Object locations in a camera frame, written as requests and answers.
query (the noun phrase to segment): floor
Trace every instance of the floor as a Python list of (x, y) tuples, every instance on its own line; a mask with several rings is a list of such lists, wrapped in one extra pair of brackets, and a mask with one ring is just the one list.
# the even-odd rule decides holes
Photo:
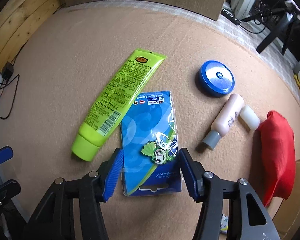
[[(282, 56), (281, 52), (275, 45), (268, 46), (261, 54), (258, 54), (255, 48), (258, 46), (258, 44), (261, 43), (263, 38), (259, 35), (245, 32), (242, 28), (235, 26), (222, 15), (220, 15), (218, 21), (215, 22), (205, 16), (184, 10), (182, 8), (147, 1), (132, 0), (110, 0), (91, 2), (72, 6), (71, 10), (73, 10), (74, 8), (93, 8), (98, 6), (134, 7), (148, 9), (152, 11), (161, 11), (172, 15), (179, 15), (188, 19), (192, 19), (196, 22), (200, 22), (214, 29), (217, 29), (224, 35), (235, 39), (247, 49), (254, 52), (260, 59), (262, 59), (273, 70), (275, 70), (300, 104), (300, 90), (293, 78), (292, 71), (292, 68), (297, 63), (296, 59), (293, 56), (289, 57), (287, 53), (284, 56)], [(70, 8), (62, 8), (61, 10), (70, 10)]]

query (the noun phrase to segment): blue package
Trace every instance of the blue package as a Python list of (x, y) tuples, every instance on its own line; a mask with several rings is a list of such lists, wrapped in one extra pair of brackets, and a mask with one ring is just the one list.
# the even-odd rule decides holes
[(181, 191), (170, 91), (140, 93), (121, 122), (126, 196)]

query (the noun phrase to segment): yellow-green tube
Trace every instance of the yellow-green tube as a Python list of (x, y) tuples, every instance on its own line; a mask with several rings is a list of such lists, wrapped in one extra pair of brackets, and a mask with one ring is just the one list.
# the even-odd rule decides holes
[(74, 154), (92, 161), (165, 58), (144, 49), (132, 53), (93, 103), (72, 144)]

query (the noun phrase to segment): blue clamp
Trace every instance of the blue clamp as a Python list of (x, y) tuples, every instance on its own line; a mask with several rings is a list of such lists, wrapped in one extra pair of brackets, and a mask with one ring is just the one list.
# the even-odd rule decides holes
[(13, 157), (13, 151), (10, 146), (5, 146), (0, 149), (0, 164), (11, 159)]

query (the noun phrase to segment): gray bottle cap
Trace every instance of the gray bottle cap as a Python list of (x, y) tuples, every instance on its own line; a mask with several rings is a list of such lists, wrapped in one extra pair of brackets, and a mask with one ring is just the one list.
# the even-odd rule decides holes
[(210, 150), (213, 150), (218, 144), (218, 142), (220, 141), (220, 139), (221, 139), (220, 133), (218, 133), (215, 130), (211, 130), (207, 134), (207, 136), (202, 140), (202, 142), (206, 144)]

